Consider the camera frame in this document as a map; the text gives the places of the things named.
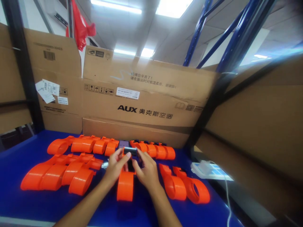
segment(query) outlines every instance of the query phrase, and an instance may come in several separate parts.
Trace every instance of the white sticker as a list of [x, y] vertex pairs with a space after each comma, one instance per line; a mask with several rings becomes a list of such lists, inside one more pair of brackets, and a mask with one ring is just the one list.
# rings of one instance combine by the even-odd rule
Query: white sticker
[[140, 92], [118, 87], [116, 95], [127, 98], [139, 99]]
[[49, 91], [53, 95], [59, 96], [60, 85], [50, 82], [48, 80], [42, 80], [44, 82], [44, 90]]
[[66, 97], [58, 97], [58, 103], [68, 105], [68, 98]]
[[36, 90], [39, 93], [39, 95], [41, 95], [41, 97], [43, 98], [43, 100], [46, 103], [50, 103], [52, 101], [55, 101], [55, 98], [53, 97], [53, 95], [49, 91], [44, 90], [44, 82], [43, 81], [39, 81], [38, 83], [36, 83]]

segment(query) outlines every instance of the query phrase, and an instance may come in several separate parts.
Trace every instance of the hand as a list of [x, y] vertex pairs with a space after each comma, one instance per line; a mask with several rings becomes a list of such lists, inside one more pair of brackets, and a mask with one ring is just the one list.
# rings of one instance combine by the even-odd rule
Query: hand
[[139, 181], [146, 187], [149, 192], [158, 190], [161, 187], [158, 177], [156, 162], [149, 156], [147, 152], [138, 149], [140, 158], [144, 163], [144, 168], [140, 168], [138, 162], [133, 159], [133, 167], [136, 171]]
[[107, 184], [109, 184], [110, 187], [114, 186], [123, 167], [124, 170], [128, 172], [127, 161], [130, 159], [131, 153], [128, 152], [122, 157], [122, 150], [123, 148], [120, 148], [110, 156], [105, 175], [102, 178], [102, 180], [107, 181]]

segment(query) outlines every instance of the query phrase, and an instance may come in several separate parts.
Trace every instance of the fluorescent ceiling light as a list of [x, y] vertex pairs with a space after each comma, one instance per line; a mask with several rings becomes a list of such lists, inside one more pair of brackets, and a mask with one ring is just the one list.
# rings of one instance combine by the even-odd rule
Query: fluorescent ceiling light
[[142, 13], [142, 10], [140, 10], [140, 9], [136, 9], [136, 8], [132, 8], [132, 7], [124, 6], [124, 5], [113, 4], [113, 3], [109, 3], [109, 2], [91, 0], [91, 3], [94, 5], [98, 5], [98, 6], [104, 6], [104, 7], [108, 7], [108, 8], [112, 8], [112, 9], [118, 9], [118, 10], [123, 10], [123, 11], [131, 12], [131, 13], [136, 13], [136, 14]]
[[114, 49], [114, 53], [131, 55], [131, 56], [135, 56], [136, 55], [135, 52], [131, 52], [131, 51], [127, 51], [127, 50], [120, 50], [120, 49]]
[[268, 56], [264, 56], [264, 55], [254, 55], [255, 57], [257, 57], [257, 58], [269, 58]]
[[154, 50], [148, 48], [144, 48], [141, 53], [141, 57], [146, 57], [146, 58], [151, 58], [153, 55], [154, 55]]
[[193, 0], [160, 0], [156, 14], [180, 18]]

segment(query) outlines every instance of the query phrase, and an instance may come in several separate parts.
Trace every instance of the white ceiling panel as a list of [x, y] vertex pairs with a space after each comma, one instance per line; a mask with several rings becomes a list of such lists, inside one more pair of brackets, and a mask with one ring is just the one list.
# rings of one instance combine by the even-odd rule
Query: white ceiling panel
[[224, 7], [220, 13], [208, 20], [206, 25], [224, 30], [227, 29], [242, 9], [244, 9], [247, 3], [248, 0], [233, 0], [230, 4]]
[[296, 5], [295, 3], [293, 4], [288, 4], [285, 7], [271, 13], [267, 20], [265, 21], [263, 28], [269, 28], [279, 24], [287, 19], [290, 19], [296, 15], [299, 15], [299, 11], [296, 10]]
[[176, 49], [170, 52], [164, 59], [164, 62], [183, 65], [190, 41], [185, 40]]
[[233, 0], [225, 0], [222, 2], [207, 18], [206, 21], [209, 21], [211, 18], [213, 18], [216, 14], [220, 13], [222, 9], [224, 9], [228, 4], [230, 4]]
[[[204, 25], [203, 30], [201, 32], [198, 44], [202, 45], [203, 43], [207, 43], [209, 40], [217, 37], [218, 35], [222, 34], [225, 30], [220, 28], [214, 28], [208, 25]], [[191, 40], [193, 38], [193, 33], [187, 40]]]
[[[158, 61], [183, 64], [205, 0], [193, 0], [179, 19], [156, 15], [160, 0], [105, 0], [142, 10], [142, 14], [91, 5], [90, 0], [77, 0], [81, 12], [96, 24], [94, 37], [101, 47], [135, 51], [140, 56], [144, 47], [154, 49]], [[279, 53], [303, 40], [300, 0], [279, 0], [264, 24], [271, 30], [259, 48], [260, 53]], [[208, 17], [190, 67], [196, 67], [209, 40], [221, 35], [249, 0], [225, 0]]]
[[296, 45], [303, 40], [303, 15], [294, 16], [279, 24], [269, 27], [267, 40]]

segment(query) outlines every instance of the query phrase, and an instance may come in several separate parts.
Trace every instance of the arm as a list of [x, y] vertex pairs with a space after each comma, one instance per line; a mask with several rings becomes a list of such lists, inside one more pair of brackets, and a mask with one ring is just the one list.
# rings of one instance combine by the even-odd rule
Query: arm
[[133, 167], [136, 171], [138, 179], [146, 187], [151, 196], [157, 213], [159, 225], [182, 227], [167, 199], [163, 187], [160, 185], [156, 162], [149, 156], [147, 152], [143, 153], [138, 149], [138, 153], [144, 163], [144, 168], [141, 169], [137, 161], [134, 159]]
[[54, 226], [85, 227], [89, 223], [97, 207], [117, 181], [121, 169], [127, 164], [131, 154], [128, 152], [121, 160], [122, 149], [112, 154], [108, 161], [106, 173], [100, 183], [70, 212], [61, 218]]

